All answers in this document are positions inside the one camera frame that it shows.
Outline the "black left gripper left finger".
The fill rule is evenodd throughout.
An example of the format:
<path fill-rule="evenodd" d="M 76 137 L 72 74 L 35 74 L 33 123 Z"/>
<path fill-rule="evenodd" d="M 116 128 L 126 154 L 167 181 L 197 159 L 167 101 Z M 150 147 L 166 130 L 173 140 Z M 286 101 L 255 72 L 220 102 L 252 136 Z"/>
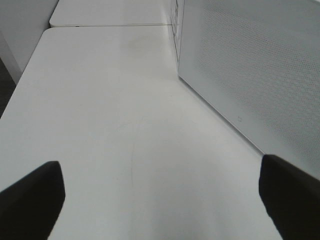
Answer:
<path fill-rule="evenodd" d="M 66 198 L 58 161 L 48 161 L 0 193 L 0 238 L 46 240 Z"/>

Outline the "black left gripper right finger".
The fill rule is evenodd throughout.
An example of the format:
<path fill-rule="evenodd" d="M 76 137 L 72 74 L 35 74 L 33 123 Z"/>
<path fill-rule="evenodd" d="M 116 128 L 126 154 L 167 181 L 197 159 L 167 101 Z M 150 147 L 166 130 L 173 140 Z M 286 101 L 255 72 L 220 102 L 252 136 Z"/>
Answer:
<path fill-rule="evenodd" d="M 259 196 L 284 240 L 320 238 L 320 182 L 284 159 L 265 154 Z"/>

